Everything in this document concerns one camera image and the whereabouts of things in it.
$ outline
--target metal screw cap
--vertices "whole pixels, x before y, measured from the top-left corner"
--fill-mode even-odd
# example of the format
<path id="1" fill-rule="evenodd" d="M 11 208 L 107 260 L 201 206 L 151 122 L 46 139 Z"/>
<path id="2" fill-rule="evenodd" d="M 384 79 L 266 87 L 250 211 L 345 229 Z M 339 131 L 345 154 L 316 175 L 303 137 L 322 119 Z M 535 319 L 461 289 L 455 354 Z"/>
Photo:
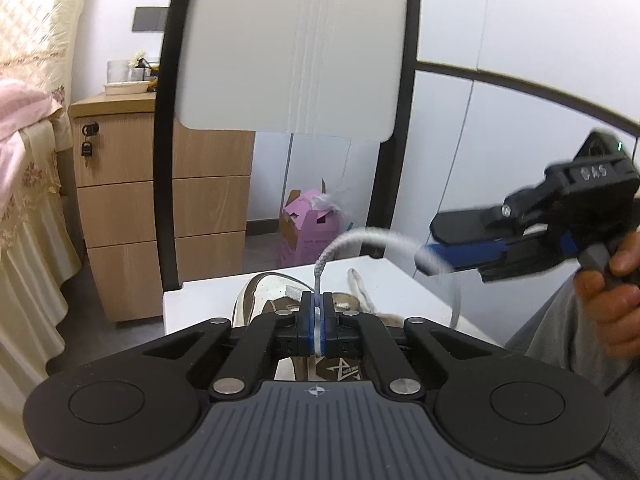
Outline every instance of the metal screw cap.
<path id="1" fill-rule="evenodd" d="M 238 394 L 244 390 L 244 383 L 235 377 L 224 377 L 213 383 L 213 389 L 223 395 Z"/>
<path id="2" fill-rule="evenodd" d="M 389 384 L 389 389 L 398 395 L 413 395 L 420 391 L 420 383 L 413 379 L 395 379 Z"/>

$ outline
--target finger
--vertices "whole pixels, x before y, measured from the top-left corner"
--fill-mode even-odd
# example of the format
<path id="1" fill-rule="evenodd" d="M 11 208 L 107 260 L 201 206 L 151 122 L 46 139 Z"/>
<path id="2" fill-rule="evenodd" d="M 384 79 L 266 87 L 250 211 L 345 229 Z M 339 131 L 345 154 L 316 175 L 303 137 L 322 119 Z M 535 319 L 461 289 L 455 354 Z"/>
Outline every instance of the finger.
<path id="1" fill-rule="evenodd" d="M 640 267 L 640 233 L 629 233 L 622 240 L 616 254 L 609 260 L 609 269 L 616 276 L 625 276 Z"/>
<path id="2" fill-rule="evenodd" d="M 629 314 L 639 303 L 640 288 L 625 284 L 601 292 L 591 301 L 583 303 L 582 311 L 592 321 L 611 323 Z"/>
<path id="3" fill-rule="evenodd" d="M 636 357 L 640 354 L 640 338 L 619 345 L 607 345 L 605 351 L 611 357 Z"/>
<path id="4" fill-rule="evenodd" d="M 640 338 L 640 308 L 612 323 L 598 323 L 596 337 L 605 344 L 620 344 Z"/>
<path id="5" fill-rule="evenodd" d="M 597 270 L 581 270 L 574 276 L 574 288 L 583 302 L 591 301 L 604 290 L 604 277 Z"/>

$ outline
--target white table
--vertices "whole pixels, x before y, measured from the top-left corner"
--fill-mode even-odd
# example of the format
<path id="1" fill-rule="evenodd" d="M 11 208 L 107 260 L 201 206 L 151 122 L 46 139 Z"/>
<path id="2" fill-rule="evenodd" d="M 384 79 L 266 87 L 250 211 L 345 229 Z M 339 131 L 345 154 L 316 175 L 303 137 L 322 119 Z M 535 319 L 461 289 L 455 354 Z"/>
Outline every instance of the white table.
<path id="1" fill-rule="evenodd" d="M 327 263 L 322 274 L 322 291 L 348 292 L 347 270 L 351 267 L 360 273 L 379 312 L 402 318 L 421 316 L 448 326 L 449 306 L 385 258 L 360 256 Z M 313 265 L 278 269 L 277 272 L 313 286 Z M 259 272 L 186 282 L 181 290 L 166 292 L 162 298 L 164 332 L 171 334 L 212 317 L 231 319 L 238 294 L 256 274 Z M 458 330 L 495 344 L 463 316 L 460 316 Z"/>

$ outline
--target cardboard box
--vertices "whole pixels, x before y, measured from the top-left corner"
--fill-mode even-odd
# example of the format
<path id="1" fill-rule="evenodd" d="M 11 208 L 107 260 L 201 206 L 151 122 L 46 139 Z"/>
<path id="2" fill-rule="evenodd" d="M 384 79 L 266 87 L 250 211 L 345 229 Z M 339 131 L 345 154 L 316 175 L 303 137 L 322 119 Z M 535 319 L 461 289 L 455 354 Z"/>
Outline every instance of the cardboard box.
<path id="1" fill-rule="evenodd" d="M 340 232 L 337 211 L 312 209 L 309 197 L 318 195 L 317 189 L 300 193 L 291 191 L 280 214 L 278 266 L 293 267 L 313 264 L 322 251 Z"/>

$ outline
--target white sneaker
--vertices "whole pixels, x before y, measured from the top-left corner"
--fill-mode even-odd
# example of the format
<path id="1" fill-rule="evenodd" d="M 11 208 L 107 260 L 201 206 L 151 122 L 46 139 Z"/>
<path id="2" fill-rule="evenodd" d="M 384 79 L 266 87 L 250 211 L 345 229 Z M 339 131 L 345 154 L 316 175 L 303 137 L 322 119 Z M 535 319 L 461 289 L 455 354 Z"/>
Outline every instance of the white sneaker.
<path id="1" fill-rule="evenodd" d="M 375 314 L 387 326 L 402 326 L 402 319 L 393 314 L 380 314 L 367 295 L 362 278 L 355 269 L 348 270 L 348 283 L 353 294 L 334 292 L 336 312 L 358 310 Z M 263 312 L 300 309 L 300 298 L 313 288 L 279 272 L 262 272 L 252 277 L 238 295 L 233 314 L 233 326 L 245 326 Z M 359 381 L 360 362 L 353 358 L 311 356 L 282 359 L 278 363 L 277 381 Z"/>

